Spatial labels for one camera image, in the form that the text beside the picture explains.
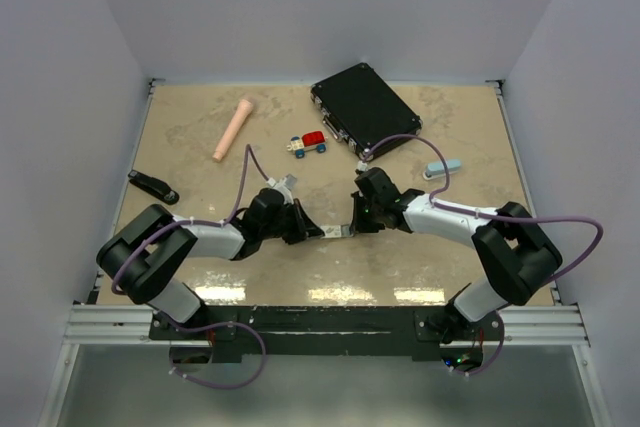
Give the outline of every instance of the wall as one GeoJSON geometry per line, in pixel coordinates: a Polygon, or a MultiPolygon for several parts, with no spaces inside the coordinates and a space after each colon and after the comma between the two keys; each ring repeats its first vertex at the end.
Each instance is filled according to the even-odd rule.
{"type": "MultiPolygon", "coordinates": [[[[637,425],[640,344],[640,0],[553,0],[506,82],[540,214],[602,220],[605,239],[560,282],[580,302],[617,426],[637,425]]],[[[556,229],[567,257],[591,231],[556,229]]]]}
{"type": "Polygon", "coordinates": [[[2,426],[37,422],[71,302],[95,277],[143,87],[105,0],[0,0],[2,426]]]}
{"type": "Polygon", "coordinates": [[[550,0],[108,0],[145,73],[318,80],[504,78],[550,0]]]}

